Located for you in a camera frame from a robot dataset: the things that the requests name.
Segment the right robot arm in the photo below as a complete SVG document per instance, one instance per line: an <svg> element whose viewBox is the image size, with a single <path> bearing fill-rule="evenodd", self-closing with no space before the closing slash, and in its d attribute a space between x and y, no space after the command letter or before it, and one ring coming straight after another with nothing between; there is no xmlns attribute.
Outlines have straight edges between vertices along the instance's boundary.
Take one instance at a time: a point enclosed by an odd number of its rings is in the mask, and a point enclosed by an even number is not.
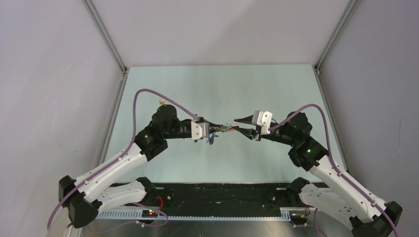
<svg viewBox="0 0 419 237"><path fill-rule="evenodd" d="M387 237L395 233L402 207L395 201L386 202L374 195L341 168L332 158L331 151L310 135L312 125L305 113L290 113L288 121L279 124L272 121L272 113L255 111L236 122L256 127L236 128L251 140L266 139L290 145L288 155L293 164L330 188L323 192L311 182L296 178L287 187L287 200L291 205L304 203L315 207L340 221L355 237Z"/></svg>

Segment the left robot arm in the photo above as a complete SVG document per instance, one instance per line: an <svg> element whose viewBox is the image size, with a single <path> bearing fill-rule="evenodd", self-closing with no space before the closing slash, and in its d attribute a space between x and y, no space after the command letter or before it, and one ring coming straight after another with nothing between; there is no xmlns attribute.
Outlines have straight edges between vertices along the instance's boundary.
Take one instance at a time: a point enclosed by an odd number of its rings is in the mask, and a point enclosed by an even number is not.
<svg viewBox="0 0 419 237"><path fill-rule="evenodd" d="M68 209L71 225L85 227L99 213L127 203L152 205L156 188L146 177L119 187L111 185L167 149L168 139L201 140L209 136L212 126L202 117L179 120L175 106L160 106L150 123L118 155L76 179L68 175L60 179L59 204Z"/></svg>

